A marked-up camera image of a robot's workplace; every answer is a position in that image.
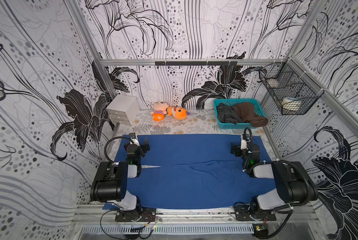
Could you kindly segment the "blue long pants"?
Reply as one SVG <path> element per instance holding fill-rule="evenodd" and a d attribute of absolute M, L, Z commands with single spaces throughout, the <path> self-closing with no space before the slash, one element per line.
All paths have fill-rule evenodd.
<path fill-rule="evenodd" d="M 243 161 L 231 153 L 238 135 L 140 135 L 150 150 L 142 158 L 141 174 L 127 181 L 127 190 L 142 206 L 196 210 L 249 203 L 275 189 L 272 179 L 251 178 Z"/>

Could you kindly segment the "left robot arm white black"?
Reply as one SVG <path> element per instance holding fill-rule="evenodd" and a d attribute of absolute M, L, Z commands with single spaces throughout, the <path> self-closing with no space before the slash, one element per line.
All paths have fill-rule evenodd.
<path fill-rule="evenodd" d="M 127 140 L 124 145 L 126 159 L 115 162 L 108 155 L 109 144 L 118 139 Z M 138 178 L 142 171 L 141 159 L 150 150 L 147 139 L 141 144 L 136 133 L 129 134 L 128 137 L 114 137 L 105 144 L 106 162 L 99 164 L 94 178 L 90 198 L 92 201 L 100 203 L 110 203 L 115 205 L 124 214 L 142 214 L 142 206 L 139 197 L 131 194 L 127 190 L 128 179 Z"/>

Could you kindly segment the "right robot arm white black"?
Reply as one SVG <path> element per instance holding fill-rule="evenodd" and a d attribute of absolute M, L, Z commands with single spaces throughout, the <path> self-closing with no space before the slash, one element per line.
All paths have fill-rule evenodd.
<path fill-rule="evenodd" d="M 276 213 L 289 215 L 293 207 L 318 199 L 318 190 L 300 162 L 260 160 L 260 147 L 253 141 L 249 128 L 241 143 L 231 144 L 231 153 L 243 160 L 243 172 L 251 178 L 272 179 L 275 188 L 252 198 L 249 204 L 234 204 L 237 221 L 275 221 Z"/>

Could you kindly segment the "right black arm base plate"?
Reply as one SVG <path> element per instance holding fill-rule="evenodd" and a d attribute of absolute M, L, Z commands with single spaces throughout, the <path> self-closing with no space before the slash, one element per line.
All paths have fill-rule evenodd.
<path fill-rule="evenodd" d="M 256 221 L 256 222 L 268 222 L 275 221 L 276 215 L 272 211 L 267 210 L 255 210 L 250 205 L 243 203 L 237 203 L 233 206 L 235 212 L 235 218 L 240 222 Z"/>

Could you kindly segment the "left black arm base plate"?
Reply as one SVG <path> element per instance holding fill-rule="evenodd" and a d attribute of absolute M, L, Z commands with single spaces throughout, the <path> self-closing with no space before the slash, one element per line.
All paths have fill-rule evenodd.
<path fill-rule="evenodd" d="M 115 221 L 118 223 L 125 222 L 154 222 L 156 219 L 156 209 L 142 208 L 139 212 L 137 209 L 132 211 L 118 211 Z"/>

